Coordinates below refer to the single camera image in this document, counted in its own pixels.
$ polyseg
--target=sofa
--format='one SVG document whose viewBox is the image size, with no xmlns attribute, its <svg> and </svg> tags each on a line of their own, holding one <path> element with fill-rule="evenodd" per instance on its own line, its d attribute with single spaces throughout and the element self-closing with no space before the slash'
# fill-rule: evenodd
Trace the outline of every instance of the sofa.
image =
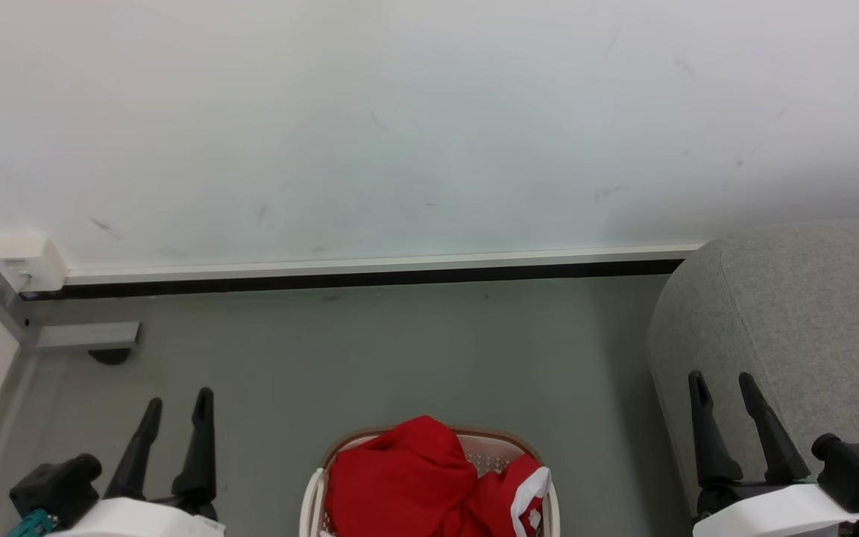
<svg viewBox="0 0 859 537">
<path fill-rule="evenodd" d="M 766 463 L 740 396 L 741 371 L 754 375 L 816 476 L 814 439 L 859 442 L 859 220 L 773 225 L 709 242 L 668 280 L 647 344 L 693 515 L 692 370 L 705 377 L 744 479 L 763 480 Z"/>
</svg>

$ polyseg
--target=black wheel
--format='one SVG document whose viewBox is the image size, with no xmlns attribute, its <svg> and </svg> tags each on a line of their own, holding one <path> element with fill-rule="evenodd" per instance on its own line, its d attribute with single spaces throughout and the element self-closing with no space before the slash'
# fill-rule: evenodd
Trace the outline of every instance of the black wheel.
<svg viewBox="0 0 859 537">
<path fill-rule="evenodd" d="M 130 356 L 130 349 L 105 349 L 88 351 L 90 357 L 105 365 L 121 365 Z"/>
</svg>

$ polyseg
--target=clothing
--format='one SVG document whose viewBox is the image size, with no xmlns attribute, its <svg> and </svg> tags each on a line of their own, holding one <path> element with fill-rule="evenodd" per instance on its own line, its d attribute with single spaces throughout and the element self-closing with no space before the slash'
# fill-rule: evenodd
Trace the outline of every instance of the clothing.
<svg viewBox="0 0 859 537">
<path fill-rule="evenodd" d="M 325 507 L 340 537 L 532 537 L 549 482 L 529 455 L 477 478 L 456 433 L 422 415 L 339 453 Z"/>
</svg>

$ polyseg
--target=basket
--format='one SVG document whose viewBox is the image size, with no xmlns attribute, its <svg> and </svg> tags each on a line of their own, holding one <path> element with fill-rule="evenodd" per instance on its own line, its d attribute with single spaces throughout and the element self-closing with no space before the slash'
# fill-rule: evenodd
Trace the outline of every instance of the basket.
<svg viewBox="0 0 859 537">
<path fill-rule="evenodd" d="M 355 448 L 369 439 L 388 432 L 391 428 L 367 429 L 345 436 L 337 442 L 321 462 L 320 468 L 310 477 L 306 492 L 303 493 L 301 506 L 300 537 L 320 537 L 321 530 L 330 533 L 330 516 L 324 510 L 324 498 L 327 496 L 327 477 L 330 466 L 333 465 L 337 453 Z M 522 439 L 500 431 L 485 429 L 467 429 L 454 427 L 453 431 L 459 439 L 466 459 L 476 467 L 478 475 L 487 472 L 502 472 L 503 469 L 523 454 L 533 456 L 542 462 L 535 450 Z M 542 537 L 559 537 L 558 499 L 556 487 L 550 483 L 549 493 L 542 500 L 542 525 L 539 534 Z"/>
</svg>

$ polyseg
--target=power outlet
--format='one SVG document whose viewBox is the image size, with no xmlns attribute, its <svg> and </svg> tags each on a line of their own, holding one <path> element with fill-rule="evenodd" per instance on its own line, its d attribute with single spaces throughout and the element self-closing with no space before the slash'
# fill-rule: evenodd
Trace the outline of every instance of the power outlet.
<svg viewBox="0 0 859 537">
<path fill-rule="evenodd" d="M 48 237 L 0 237 L 0 272 L 17 292 L 58 290 L 65 285 L 68 266 Z"/>
</svg>

